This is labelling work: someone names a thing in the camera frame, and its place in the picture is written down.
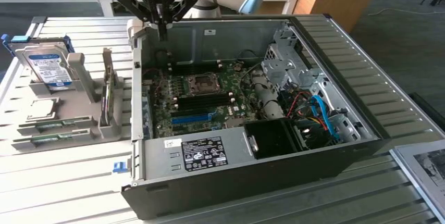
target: slatted metal surface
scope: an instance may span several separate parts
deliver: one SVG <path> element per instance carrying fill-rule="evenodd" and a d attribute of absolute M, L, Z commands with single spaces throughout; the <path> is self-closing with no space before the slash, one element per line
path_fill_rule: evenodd
<path fill-rule="evenodd" d="M 77 51 L 86 54 L 94 78 L 105 73 L 101 51 L 113 48 L 115 68 L 126 78 L 126 127 L 131 116 L 129 19 L 50 18 L 39 35 L 70 35 Z M 353 164 L 337 178 L 149 223 L 436 223 L 388 150 L 395 145 L 444 139 L 443 133 L 334 23 L 320 15 L 298 19 L 395 140 L 380 155 Z M 142 223 L 114 191 L 129 175 L 110 172 L 113 162 L 131 153 L 130 141 L 8 156 L 16 153 L 8 139 L 15 135 L 22 108 L 34 98 L 30 79 L 30 71 L 16 74 L 0 107 L 0 222 Z"/>

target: blue latch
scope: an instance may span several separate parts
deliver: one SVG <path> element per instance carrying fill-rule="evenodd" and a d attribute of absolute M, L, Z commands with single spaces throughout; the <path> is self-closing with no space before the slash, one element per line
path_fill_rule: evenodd
<path fill-rule="evenodd" d="M 3 34 L 3 35 L 2 35 L 3 46 L 4 46 L 4 47 L 7 48 L 7 50 L 10 51 L 12 57 L 15 57 L 15 53 L 14 53 L 12 49 L 10 48 L 10 46 L 8 46 L 10 40 L 11 40 L 10 35 Z"/>
<path fill-rule="evenodd" d="M 27 43 L 30 42 L 31 37 L 27 35 L 16 35 L 12 40 L 11 43 Z"/>
<path fill-rule="evenodd" d="M 119 161 L 119 162 L 114 163 L 113 172 L 114 173 L 129 172 L 127 163 L 125 161 Z"/>

